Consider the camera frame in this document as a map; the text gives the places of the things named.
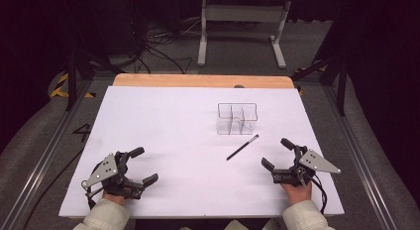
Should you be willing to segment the person's right hand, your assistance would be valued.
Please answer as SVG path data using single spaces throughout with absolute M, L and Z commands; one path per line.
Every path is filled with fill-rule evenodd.
M 286 192 L 289 205 L 310 200 L 312 198 L 312 184 L 293 186 L 291 184 L 282 183 L 280 185 Z

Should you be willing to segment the yellow black floor tape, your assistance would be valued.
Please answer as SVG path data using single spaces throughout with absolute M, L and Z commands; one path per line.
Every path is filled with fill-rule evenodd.
M 55 87 L 53 88 L 50 97 L 69 97 L 68 91 L 63 91 L 62 88 L 65 84 L 65 82 L 68 80 L 68 73 L 64 72 L 61 77 L 58 79 L 58 82 L 56 83 Z

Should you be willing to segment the white metal stand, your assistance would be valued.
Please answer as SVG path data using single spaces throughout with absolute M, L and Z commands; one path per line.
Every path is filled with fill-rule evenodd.
M 286 62 L 280 47 L 280 38 L 290 10 L 291 2 L 286 1 L 281 6 L 251 6 L 251 5 L 213 5 L 202 0 L 201 5 L 201 36 L 198 49 L 197 65 L 206 64 L 207 53 L 207 22 L 252 22 L 276 23 L 277 31 L 269 37 L 269 41 L 280 69 L 286 68 Z

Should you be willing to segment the aluminium floor rail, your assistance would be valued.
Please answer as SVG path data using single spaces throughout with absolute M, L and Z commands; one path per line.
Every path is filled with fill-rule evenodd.
M 341 131 L 344 133 L 346 142 L 350 149 L 350 156 L 354 163 L 354 166 L 361 178 L 364 189 L 367 193 L 367 197 L 370 204 L 375 212 L 375 215 L 380 223 L 382 230 L 398 230 L 397 226 L 391 216 L 386 203 L 382 197 L 380 190 L 374 180 L 368 164 L 361 152 L 361 149 L 357 143 L 356 136 L 353 133 L 349 122 L 345 116 L 343 116 L 336 104 L 336 95 L 334 90 L 330 86 L 323 86 L 324 95 L 327 99 L 329 106 L 334 112 L 334 116 L 340 126 Z
M 5 221 L 1 224 L 0 230 L 16 230 L 19 222 L 21 221 L 23 214 L 28 208 L 30 202 L 32 201 L 37 189 L 39 188 L 50 164 L 53 160 L 53 156 L 56 153 L 57 147 L 62 140 L 62 136 L 67 126 L 69 125 L 76 109 L 79 107 L 82 102 L 82 98 L 85 93 L 88 91 L 91 85 L 90 80 L 82 80 L 80 86 L 76 89 L 75 100 L 68 111 L 64 111 L 57 127 L 54 129 L 54 132 L 47 144 L 43 149 L 42 155 L 38 158 L 37 164 L 31 171 L 28 180 L 25 182 L 25 185 L 20 191 L 20 195 L 15 201 L 13 207 L 8 212 L 8 215 Z

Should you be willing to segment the black tripod stand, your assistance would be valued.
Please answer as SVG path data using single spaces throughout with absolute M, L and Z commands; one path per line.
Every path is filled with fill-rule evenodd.
M 81 46 L 72 46 L 68 52 L 67 58 L 67 74 L 68 74 L 68 98 L 66 110 L 70 111 L 75 105 L 77 99 L 81 97 L 77 89 L 77 75 L 80 74 L 83 80 L 91 80 L 94 71 L 90 61 L 93 60 L 113 73 L 124 73 L 124 70 L 111 64 L 109 61 L 98 57 L 97 55 L 83 49 Z
M 297 81 L 316 70 L 325 68 L 323 74 L 319 77 L 319 82 L 323 86 L 331 86 L 336 77 L 338 79 L 338 88 L 336 95 L 336 105 L 341 116 L 345 115 L 344 103 L 346 96 L 347 84 L 347 64 L 346 64 L 346 47 L 340 46 L 336 52 L 332 52 L 329 56 L 314 61 L 306 68 L 299 68 L 294 72 L 290 78 L 292 81 Z

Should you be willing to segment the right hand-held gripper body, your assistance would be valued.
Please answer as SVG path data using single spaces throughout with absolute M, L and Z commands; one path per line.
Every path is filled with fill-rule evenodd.
M 295 155 L 293 166 L 288 170 L 272 169 L 274 183 L 285 183 L 293 186 L 307 185 L 316 172 L 340 173 L 341 170 L 307 147 L 288 146 Z

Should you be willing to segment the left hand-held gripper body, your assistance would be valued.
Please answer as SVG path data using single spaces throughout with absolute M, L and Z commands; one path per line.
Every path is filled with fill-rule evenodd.
M 143 184 L 133 182 L 125 177 L 128 171 L 127 162 L 130 158 L 128 153 L 109 154 L 94 168 L 90 178 L 81 183 L 89 200 L 102 190 L 124 198 L 141 198 L 144 190 Z

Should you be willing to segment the black pen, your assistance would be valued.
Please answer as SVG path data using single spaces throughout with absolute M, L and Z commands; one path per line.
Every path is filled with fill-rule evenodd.
M 229 161 L 232 157 L 234 157 L 236 154 L 238 154 L 241 150 L 243 150 L 246 146 L 248 146 L 250 143 L 252 143 L 253 141 L 255 141 L 256 139 L 259 138 L 259 134 L 254 135 L 252 138 L 250 138 L 248 141 L 246 141 L 245 144 L 243 144 L 240 148 L 238 148 L 235 152 L 233 152 L 231 155 L 229 155 L 226 158 L 226 161 Z

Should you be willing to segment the clear acrylic organizer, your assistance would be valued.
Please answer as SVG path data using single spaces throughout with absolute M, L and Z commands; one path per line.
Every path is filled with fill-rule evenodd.
M 256 103 L 219 103 L 216 130 L 218 135 L 251 135 L 258 121 Z

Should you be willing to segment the person's left hand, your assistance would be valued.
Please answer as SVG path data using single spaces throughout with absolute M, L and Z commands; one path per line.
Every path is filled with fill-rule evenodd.
M 106 191 L 103 192 L 102 197 L 119 205 L 124 205 L 125 203 L 125 198 L 123 196 L 109 194 Z

